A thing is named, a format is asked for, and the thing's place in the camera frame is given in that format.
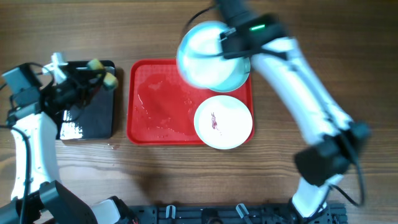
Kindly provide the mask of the green yellow sponge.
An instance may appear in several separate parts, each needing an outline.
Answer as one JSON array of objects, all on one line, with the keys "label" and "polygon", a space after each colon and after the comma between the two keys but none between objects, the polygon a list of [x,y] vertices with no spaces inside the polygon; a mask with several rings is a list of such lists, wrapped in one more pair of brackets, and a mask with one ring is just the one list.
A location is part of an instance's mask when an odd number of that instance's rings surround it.
[{"label": "green yellow sponge", "polygon": [[96,72],[99,84],[104,86],[106,90],[115,90],[118,87],[118,79],[112,73],[107,72],[105,66],[98,59],[90,60],[87,67]]}]

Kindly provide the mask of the light blue plate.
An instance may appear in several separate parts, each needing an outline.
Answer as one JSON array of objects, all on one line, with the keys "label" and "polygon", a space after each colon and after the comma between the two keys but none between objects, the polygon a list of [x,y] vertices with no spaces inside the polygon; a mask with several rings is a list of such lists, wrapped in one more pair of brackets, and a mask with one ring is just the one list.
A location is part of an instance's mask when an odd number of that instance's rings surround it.
[{"label": "light blue plate", "polygon": [[220,34],[227,30],[222,22],[206,21],[184,35],[177,50],[177,68],[189,85],[210,90],[231,75],[239,58],[221,55]]},{"label": "light blue plate", "polygon": [[250,71],[250,60],[248,58],[239,58],[237,66],[235,66],[231,75],[223,83],[215,87],[211,87],[210,90],[219,93],[235,91],[246,82]]}]

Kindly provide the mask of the white plate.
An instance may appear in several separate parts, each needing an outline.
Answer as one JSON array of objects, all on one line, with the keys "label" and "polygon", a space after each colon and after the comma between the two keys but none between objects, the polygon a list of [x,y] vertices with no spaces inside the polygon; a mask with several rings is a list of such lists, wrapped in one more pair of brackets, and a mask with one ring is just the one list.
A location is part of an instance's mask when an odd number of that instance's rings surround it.
[{"label": "white plate", "polygon": [[198,137],[206,145],[220,150],[242,145],[253,128],[248,107],[228,95],[212,96],[202,102],[195,112],[193,123]]}]

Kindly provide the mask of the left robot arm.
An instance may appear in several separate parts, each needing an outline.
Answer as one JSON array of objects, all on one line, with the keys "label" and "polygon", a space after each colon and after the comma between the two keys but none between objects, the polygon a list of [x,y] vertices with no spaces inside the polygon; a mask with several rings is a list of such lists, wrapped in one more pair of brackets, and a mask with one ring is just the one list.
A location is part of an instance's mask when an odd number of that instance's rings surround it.
[{"label": "left robot arm", "polygon": [[41,66],[51,81],[43,86],[34,63],[3,74],[11,89],[11,109],[4,129],[16,145],[16,180],[11,202],[1,207],[1,223],[34,223],[43,211],[52,223],[138,223],[136,214],[116,196],[89,206],[60,182],[55,141],[65,123],[59,113],[72,106],[85,108],[101,89],[112,90],[118,80],[106,61],[51,63]]}]

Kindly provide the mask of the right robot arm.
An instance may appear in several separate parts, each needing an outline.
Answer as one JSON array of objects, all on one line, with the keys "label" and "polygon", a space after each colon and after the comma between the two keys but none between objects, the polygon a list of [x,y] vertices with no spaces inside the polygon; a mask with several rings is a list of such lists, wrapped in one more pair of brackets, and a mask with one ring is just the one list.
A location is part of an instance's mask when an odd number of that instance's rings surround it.
[{"label": "right robot arm", "polygon": [[244,1],[215,4],[229,27],[221,34],[222,56],[251,61],[280,96],[307,143],[294,157],[301,178],[289,202],[290,222],[310,223],[318,218],[337,222],[326,200],[351,166],[360,189],[354,206],[362,207],[366,192],[359,155],[370,136],[369,126],[355,122],[331,97],[297,39],[276,15],[257,15]]}]

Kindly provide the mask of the light blue plate top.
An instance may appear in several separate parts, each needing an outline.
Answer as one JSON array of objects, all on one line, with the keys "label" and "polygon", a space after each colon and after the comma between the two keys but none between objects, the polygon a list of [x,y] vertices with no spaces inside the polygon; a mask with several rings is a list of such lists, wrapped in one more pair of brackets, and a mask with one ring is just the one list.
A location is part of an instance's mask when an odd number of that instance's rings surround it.
[{"label": "light blue plate top", "polygon": [[250,71],[250,60],[248,58],[239,58],[237,66],[235,66],[231,75],[223,83],[215,87],[211,87],[210,90],[219,93],[235,91],[246,82]]}]

